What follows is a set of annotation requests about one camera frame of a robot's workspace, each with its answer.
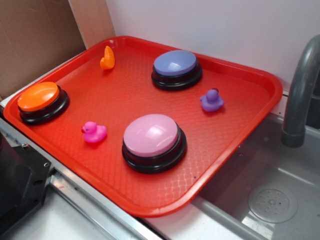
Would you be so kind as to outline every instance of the sink drain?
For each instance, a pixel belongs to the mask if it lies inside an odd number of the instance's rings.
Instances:
[[[249,194],[248,204],[254,215],[273,224],[288,221],[298,209],[295,195],[279,184],[255,187]]]

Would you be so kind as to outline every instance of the red tray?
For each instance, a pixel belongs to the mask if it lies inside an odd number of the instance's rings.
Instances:
[[[101,70],[106,46],[115,67]],[[195,86],[165,91],[153,86],[155,59],[175,50],[154,42],[119,36],[68,61],[40,82],[56,82],[70,97],[68,109],[51,122],[30,126],[19,116],[17,94],[5,118],[61,163],[128,213],[138,217],[169,214],[188,204],[282,96],[279,80],[264,71],[195,54],[203,77]],[[218,88],[225,104],[207,113],[199,98]],[[123,134],[136,118],[164,114],[184,131],[188,150],[174,168],[157,174],[130,169],[122,156]],[[81,126],[95,121],[108,128],[102,142],[88,144]]]

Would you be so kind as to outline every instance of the cardboard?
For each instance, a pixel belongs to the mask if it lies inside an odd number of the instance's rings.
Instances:
[[[2,99],[85,49],[68,0],[0,1]]]

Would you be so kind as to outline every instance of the rubber duck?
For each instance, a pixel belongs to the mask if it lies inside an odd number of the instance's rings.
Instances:
[[[200,97],[200,101],[202,109],[206,112],[217,111],[225,104],[216,88],[210,89],[206,95]]]
[[[115,66],[115,55],[111,47],[106,46],[104,49],[104,57],[100,60],[100,67],[102,70],[113,69]]]
[[[108,133],[105,126],[98,125],[94,121],[87,121],[84,126],[81,127],[81,132],[84,133],[84,140],[89,143],[97,143],[101,141]]]

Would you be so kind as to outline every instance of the sink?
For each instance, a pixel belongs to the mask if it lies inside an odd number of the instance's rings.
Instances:
[[[319,239],[320,131],[307,127],[304,145],[288,148],[282,123],[270,113],[199,196],[254,239]]]

